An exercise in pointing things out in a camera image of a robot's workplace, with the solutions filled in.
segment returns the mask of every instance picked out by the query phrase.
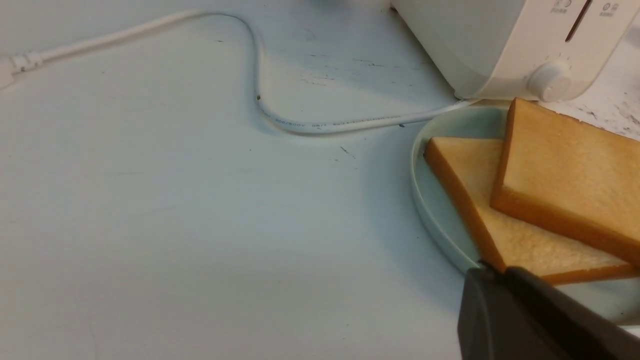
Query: bread slice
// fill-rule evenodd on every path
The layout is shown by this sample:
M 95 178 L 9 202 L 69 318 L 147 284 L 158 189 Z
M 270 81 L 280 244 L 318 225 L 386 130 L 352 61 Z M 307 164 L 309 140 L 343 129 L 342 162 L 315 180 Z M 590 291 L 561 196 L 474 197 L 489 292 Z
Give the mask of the bread slice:
M 640 143 L 515 99 L 491 205 L 640 266 Z
M 638 276 L 634 266 L 579 241 L 502 214 L 489 205 L 502 140 L 434 137 L 424 157 L 482 258 L 498 271 L 522 266 L 552 284 Z

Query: light blue plate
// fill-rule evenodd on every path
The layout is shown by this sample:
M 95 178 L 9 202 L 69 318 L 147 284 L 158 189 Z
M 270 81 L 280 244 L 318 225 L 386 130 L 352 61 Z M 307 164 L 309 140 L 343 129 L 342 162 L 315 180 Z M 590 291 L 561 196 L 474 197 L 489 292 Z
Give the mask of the light blue plate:
M 463 273 L 478 267 L 480 254 L 458 212 L 422 154 L 432 136 L 504 138 L 507 109 L 471 107 L 427 123 L 413 143 L 412 190 L 422 223 L 440 250 Z M 640 279 L 585 282 L 558 287 L 592 311 L 636 333 L 640 329 Z

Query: power cord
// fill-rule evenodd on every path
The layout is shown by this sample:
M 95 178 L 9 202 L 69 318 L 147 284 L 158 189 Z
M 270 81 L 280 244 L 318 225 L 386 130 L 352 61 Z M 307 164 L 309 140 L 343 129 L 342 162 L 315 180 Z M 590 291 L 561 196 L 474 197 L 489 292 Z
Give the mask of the power cord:
M 212 12 L 206 10 L 187 10 L 183 12 L 177 12 L 168 16 L 161 17 L 156 20 L 146 22 L 144 24 L 134 26 L 129 29 L 120 30 L 112 34 L 104 35 L 101 37 L 90 38 L 82 40 L 74 44 L 56 47 L 54 49 L 36 52 L 29 51 L 24 54 L 18 54 L 14 56 L 8 56 L 0 58 L 0 89 L 12 84 L 14 82 L 13 75 L 33 70 L 42 66 L 45 61 L 50 61 L 65 56 L 80 53 L 82 51 L 89 51 L 102 47 L 105 45 L 113 44 L 118 41 L 122 41 L 136 35 L 142 34 L 146 31 L 157 29 L 161 26 L 173 24 L 179 21 L 194 19 L 204 16 L 227 16 L 233 17 L 242 22 L 249 34 L 251 34 L 253 40 L 253 46 L 255 49 L 255 61 L 254 61 L 254 81 L 255 81 L 255 98 L 260 106 L 262 112 L 267 116 L 269 120 L 274 122 L 278 127 L 298 134 L 318 134 L 318 133 L 340 133 L 343 131 L 352 131 L 359 129 L 369 129 L 372 127 L 380 126 L 392 126 L 398 124 L 409 124 L 412 122 L 420 122 L 433 118 L 436 115 L 464 108 L 471 105 L 478 100 L 460 100 L 450 106 L 439 108 L 435 110 L 420 111 L 417 113 L 408 113 L 401 115 L 391 115 L 374 118 L 363 118 L 353 120 L 340 120 L 331 122 L 300 122 L 296 120 L 287 119 L 279 115 L 274 111 L 271 106 L 265 101 L 263 81 L 260 78 L 262 74 L 261 67 L 264 63 L 264 42 L 260 35 L 260 31 L 252 26 L 249 22 L 244 20 L 238 15 L 226 12 Z

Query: white countertop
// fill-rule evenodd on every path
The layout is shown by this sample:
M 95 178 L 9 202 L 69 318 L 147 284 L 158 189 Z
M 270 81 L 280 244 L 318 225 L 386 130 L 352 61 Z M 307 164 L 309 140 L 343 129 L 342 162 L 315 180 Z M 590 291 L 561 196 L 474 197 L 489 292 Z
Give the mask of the white countertop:
M 4 0 L 0 54 L 188 8 L 262 30 L 290 117 L 452 100 L 386 1 Z M 410 195 L 422 124 L 283 133 L 255 107 L 252 56 L 210 17 L 0 91 L 0 358 L 460 358 L 463 277 Z M 638 60 L 636 20 L 596 84 L 552 107 L 639 137 Z

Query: white toaster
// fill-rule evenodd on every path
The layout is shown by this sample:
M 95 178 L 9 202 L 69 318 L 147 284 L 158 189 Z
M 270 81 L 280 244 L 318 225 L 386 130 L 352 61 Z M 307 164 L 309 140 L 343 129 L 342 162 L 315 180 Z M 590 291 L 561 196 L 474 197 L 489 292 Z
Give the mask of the white toaster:
M 392 2 L 460 99 L 547 102 L 589 88 L 640 8 L 640 0 Z

